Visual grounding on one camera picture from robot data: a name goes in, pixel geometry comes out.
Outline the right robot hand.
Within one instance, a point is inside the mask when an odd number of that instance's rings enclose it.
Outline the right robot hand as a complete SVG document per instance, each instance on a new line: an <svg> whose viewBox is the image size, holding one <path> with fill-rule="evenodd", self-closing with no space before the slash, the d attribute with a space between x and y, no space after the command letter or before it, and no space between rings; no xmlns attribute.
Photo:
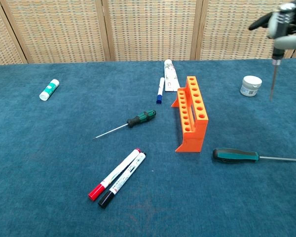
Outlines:
<svg viewBox="0 0 296 237"><path fill-rule="evenodd" d="M274 39L274 47L277 49L287 50L296 49L296 9L293 20L287 28L287 35L276 38L275 34L277 31L278 23L277 17L279 15L279 10L269 12L268 14L260 17L258 20L253 22L249 26L249 30L255 30L256 28L268 28L268 37Z"/></svg>

